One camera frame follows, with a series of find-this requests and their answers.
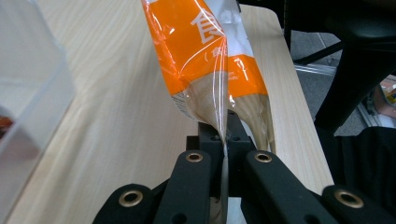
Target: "chair seat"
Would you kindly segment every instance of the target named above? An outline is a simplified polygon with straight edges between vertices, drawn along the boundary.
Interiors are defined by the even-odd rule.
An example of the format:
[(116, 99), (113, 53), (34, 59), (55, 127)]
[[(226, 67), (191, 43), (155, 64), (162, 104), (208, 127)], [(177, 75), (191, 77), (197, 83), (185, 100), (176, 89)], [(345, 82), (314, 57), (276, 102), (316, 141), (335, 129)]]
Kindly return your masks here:
[(333, 9), (329, 31), (350, 46), (396, 51), (396, 15), (361, 3)]

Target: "clear plastic bin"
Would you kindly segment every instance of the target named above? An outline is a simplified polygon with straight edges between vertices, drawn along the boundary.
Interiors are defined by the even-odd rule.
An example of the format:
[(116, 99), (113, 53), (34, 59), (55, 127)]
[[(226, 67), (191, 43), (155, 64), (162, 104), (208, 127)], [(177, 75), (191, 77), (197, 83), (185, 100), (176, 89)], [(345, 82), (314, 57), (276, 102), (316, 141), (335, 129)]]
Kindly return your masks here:
[(0, 223), (5, 222), (74, 96), (64, 50), (31, 0), (0, 0)]

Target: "light wood tabletop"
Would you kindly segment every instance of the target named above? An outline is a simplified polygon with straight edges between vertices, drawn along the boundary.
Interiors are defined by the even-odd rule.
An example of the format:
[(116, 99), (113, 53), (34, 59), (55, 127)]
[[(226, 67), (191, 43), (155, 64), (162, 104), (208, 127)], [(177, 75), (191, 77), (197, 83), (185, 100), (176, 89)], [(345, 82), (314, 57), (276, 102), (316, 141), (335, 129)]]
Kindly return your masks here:
[[(92, 223), (108, 196), (168, 178), (197, 122), (169, 96), (140, 1), (38, 0), (76, 97), (7, 223)], [(332, 184), (276, 14), (242, 7), (267, 85), (276, 153), (314, 192)]]

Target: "wooden table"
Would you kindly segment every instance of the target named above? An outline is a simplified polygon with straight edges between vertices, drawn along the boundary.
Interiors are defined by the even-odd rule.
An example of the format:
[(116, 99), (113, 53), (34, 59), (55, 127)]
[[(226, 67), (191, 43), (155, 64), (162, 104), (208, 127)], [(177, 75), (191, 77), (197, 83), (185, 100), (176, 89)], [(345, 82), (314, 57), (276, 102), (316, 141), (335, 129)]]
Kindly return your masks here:
[[(8, 223), (91, 223), (118, 187), (169, 177), (197, 123), (167, 93), (139, 1), (38, 4), (67, 51), (77, 94)], [(331, 175), (276, 15), (242, 14), (270, 92), (277, 155), (321, 192)]]

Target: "orange label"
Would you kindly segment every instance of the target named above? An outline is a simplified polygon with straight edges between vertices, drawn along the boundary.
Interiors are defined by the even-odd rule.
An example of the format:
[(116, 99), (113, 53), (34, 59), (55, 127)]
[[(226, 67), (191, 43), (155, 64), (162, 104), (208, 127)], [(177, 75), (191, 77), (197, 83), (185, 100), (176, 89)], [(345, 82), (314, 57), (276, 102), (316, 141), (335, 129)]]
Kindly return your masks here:
[(254, 58), (247, 55), (228, 57), (228, 92), (233, 98), (254, 93), (268, 94)]
[(163, 78), (171, 95), (224, 71), (227, 42), (204, 0), (142, 0)]

